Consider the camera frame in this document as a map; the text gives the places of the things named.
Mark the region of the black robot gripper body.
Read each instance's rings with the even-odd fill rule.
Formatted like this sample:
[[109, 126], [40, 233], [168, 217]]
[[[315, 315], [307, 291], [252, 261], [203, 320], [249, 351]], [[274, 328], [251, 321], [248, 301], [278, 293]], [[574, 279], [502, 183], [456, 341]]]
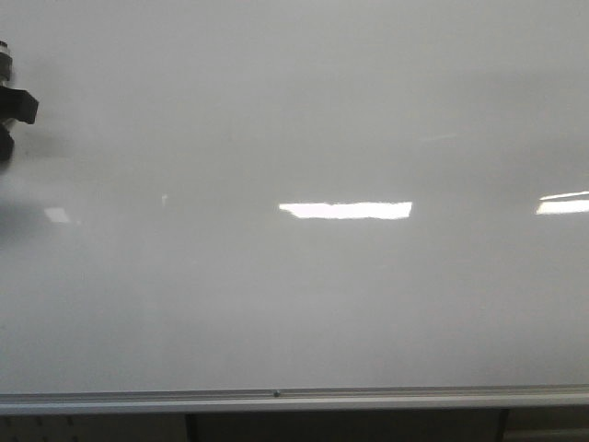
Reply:
[[27, 90], [1, 86], [1, 160], [9, 161], [15, 142], [7, 126], [8, 121], [34, 124], [39, 102]]

